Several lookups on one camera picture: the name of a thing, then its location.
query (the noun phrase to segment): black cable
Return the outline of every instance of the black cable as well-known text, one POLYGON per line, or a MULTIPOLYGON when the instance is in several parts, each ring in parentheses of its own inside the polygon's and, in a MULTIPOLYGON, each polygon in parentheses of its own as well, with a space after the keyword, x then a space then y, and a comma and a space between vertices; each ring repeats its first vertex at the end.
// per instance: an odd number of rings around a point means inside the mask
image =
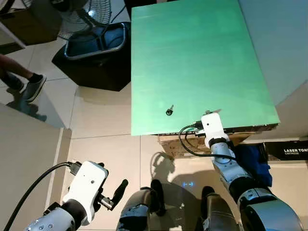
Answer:
POLYGON ((201 152, 204 152, 204 150, 201 150, 200 148, 193 146, 193 145, 189 142, 189 140, 187 139, 187 135, 188 135, 188 133, 185 134, 185 137, 184 137, 185 141, 186 141, 191 147, 193 147, 193 148, 195 148, 195 149, 197 149, 197 150, 199 150, 199 151, 201 151, 201 152))
POLYGON ((110 23, 114 22, 114 20, 119 16, 119 14, 121 14, 124 11, 125 7, 126 7, 126 5, 123 6, 123 8, 119 11, 119 13, 116 14, 116 16, 111 20, 110 23))
POLYGON ((188 151, 190 154, 193 154, 195 156, 199 156, 199 157, 219 157, 219 158, 227 158, 227 159, 230 159, 230 160, 235 160, 236 161, 236 158, 234 158, 233 156, 228 156, 228 155, 219 155, 219 154, 198 154, 198 153, 194 153, 192 150, 190 150, 188 147, 185 146, 185 144, 183 143, 182 139, 181 139, 181 134, 182 132, 185 130, 185 129, 188 129, 188 128, 194 128, 195 125, 188 125, 186 127, 183 127, 180 132, 179 132, 179 140, 180 140, 180 143, 181 145, 183 146, 183 148, 188 151))
POLYGON ((49 168, 46 172, 44 172, 42 175, 40 175, 39 178, 37 178, 37 180, 29 187, 29 189, 25 192, 25 194, 23 195, 23 197, 20 199, 20 201, 18 202, 15 210, 13 211, 8 223, 6 224, 4 231, 9 231, 16 216, 17 213, 19 212, 21 206, 23 205, 23 203, 25 202, 25 200, 27 199, 27 197, 30 195, 30 193, 32 192, 32 190, 38 185, 38 183, 44 178, 46 177, 49 173, 51 173, 52 171, 56 170, 57 168, 60 168, 62 166, 70 166, 72 163, 71 162, 63 162, 63 163, 59 163, 55 166, 52 166, 51 168, 49 168))

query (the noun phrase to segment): green tabletop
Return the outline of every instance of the green tabletop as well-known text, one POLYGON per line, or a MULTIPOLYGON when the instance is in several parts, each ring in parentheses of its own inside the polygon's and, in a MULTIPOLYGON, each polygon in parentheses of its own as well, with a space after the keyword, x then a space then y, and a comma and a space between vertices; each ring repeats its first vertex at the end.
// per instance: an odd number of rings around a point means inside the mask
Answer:
POLYGON ((132 135, 178 132, 217 109, 224 128, 279 123, 237 0, 136 7, 131 34, 132 135))

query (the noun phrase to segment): gray sneaker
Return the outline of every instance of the gray sneaker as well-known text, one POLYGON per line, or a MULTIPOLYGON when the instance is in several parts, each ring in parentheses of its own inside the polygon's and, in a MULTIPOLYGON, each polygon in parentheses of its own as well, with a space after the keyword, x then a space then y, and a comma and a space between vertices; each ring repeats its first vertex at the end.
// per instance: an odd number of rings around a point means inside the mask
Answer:
POLYGON ((29 82, 24 91, 23 99, 25 99, 27 103, 34 101, 39 95, 40 91, 42 90, 45 81, 46 77, 42 75, 42 79, 39 82, 36 83, 29 82))

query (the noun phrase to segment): cardboard box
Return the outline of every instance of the cardboard box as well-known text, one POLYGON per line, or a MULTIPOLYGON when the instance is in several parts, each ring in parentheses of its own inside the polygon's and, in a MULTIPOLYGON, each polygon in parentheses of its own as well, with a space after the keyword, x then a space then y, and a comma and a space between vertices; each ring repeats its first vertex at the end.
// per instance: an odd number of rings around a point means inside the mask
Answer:
POLYGON ((50 8, 52 7, 46 0, 36 0, 29 9, 10 10, 0 15, 0 22, 25 45, 54 41, 62 20, 61 16, 53 9, 50 11, 50 8))
MULTIPOLYGON (((252 134, 254 134, 254 132, 234 133, 229 135, 229 138, 234 146, 236 146, 252 134)), ((211 154, 211 151, 205 146, 204 136, 196 137, 195 135, 187 135, 187 141, 189 143, 187 143, 184 138, 185 136, 183 135, 182 140, 184 144, 193 152, 211 154)), ((158 135, 158 142, 163 146, 165 153, 172 158, 183 158, 187 156, 188 152, 182 147, 177 135, 158 135)))

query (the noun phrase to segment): person's leg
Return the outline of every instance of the person's leg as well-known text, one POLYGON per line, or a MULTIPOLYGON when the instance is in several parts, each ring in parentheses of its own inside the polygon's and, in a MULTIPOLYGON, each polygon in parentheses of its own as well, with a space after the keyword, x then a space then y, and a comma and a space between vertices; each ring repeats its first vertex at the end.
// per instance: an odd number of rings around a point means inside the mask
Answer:
POLYGON ((0 79, 11 89, 20 91, 24 87, 24 83, 16 76, 7 73, 0 67, 0 79))
POLYGON ((0 54, 0 68, 12 72, 14 74, 17 74, 19 76, 22 76, 26 79, 30 79, 33 76, 33 72, 25 69, 18 62, 3 54, 0 54))
POLYGON ((15 60, 2 54, 0 54, 0 69, 2 70, 3 82, 12 89, 21 90, 24 84, 20 81, 19 78, 8 72, 12 72, 29 80, 23 93, 23 99, 28 103, 34 101, 37 98, 46 81, 45 76, 38 75, 25 69, 15 60))

